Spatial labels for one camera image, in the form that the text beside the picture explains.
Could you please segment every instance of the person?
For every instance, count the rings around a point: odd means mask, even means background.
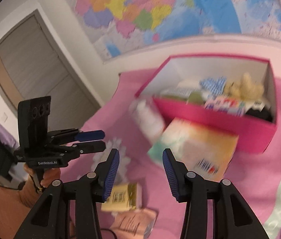
[[[25,171],[33,175],[33,170],[26,164]],[[60,178],[60,168],[52,168],[44,172],[41,185],[48,187],[51,182]],[[21,190],[9,189],[0,186],[0,239],[13,239],[19,227],[28,215],[42,193],[37,192],[36,187],[29,176]],[[70,237],[74,238],[75,227],[70,223]]]

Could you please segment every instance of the barcode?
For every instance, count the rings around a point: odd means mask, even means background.
[[[208,172],[209,174],[215,174],[216,172],[218,172],[218,167],[205,159],[199,161],[197,163],[197,166],[203,171]]]
[[[124,202],[124,201],[125,201],[125,191],[114,193],[113,203],[114,202]]]

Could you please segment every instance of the door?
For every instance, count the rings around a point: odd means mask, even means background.
[[[50,95],[50,130],[80,128],[100,108],[64,59],[36,15],[0,42],[2,90],[15,109],[21,100]]]

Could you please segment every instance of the door frame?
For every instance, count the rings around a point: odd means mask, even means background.
[[[18,22],[15,26],[13,26],[1,39],[0,44],[9,36],[16,28],[18,28],[22,23],[24,23],[26,20],[28,20],[30,17],[35,17],[36,21],[39,24],[40,29],[42,30],[43,34],[45,35],[47,41],[51,45],[52,49],[55,51],[57,57],[60,59],[62,64],[65,67],[65,70],[68,72],[68,74],[74,79],[78,87],[81,89],[81,91],[85,94],[86,98],[90,101],[90,103],[96,107],[100,108],[100,104],[97,102],[97,100],[94,98],[94,96],[90,93],[90,91],[87,89],[87,87],[82,82],[81,78],[77,75],[71,64],[68,62],[67,58],[63,54],[62,50],[60,49],[57,42],[54,40],[52,34],[50,33],[49,29],[47,28],[43,18],[41,17],[39,11],[36,9],[29,15],[27,15],[25,18],[23,18],[20,22]],[[13,114],[17,117],[17,109],[10,101],[9,97],[6,95],[5,91],[0,85],[0,95],[3,98],[4,102],[8,105],[10,110],[13,112]]]

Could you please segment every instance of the white bottle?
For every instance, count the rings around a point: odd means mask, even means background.
[[[158,110],[155,110],[146,99],[140,99],[131,104],[130,111],[141,132],[153,145],[166,127]]]

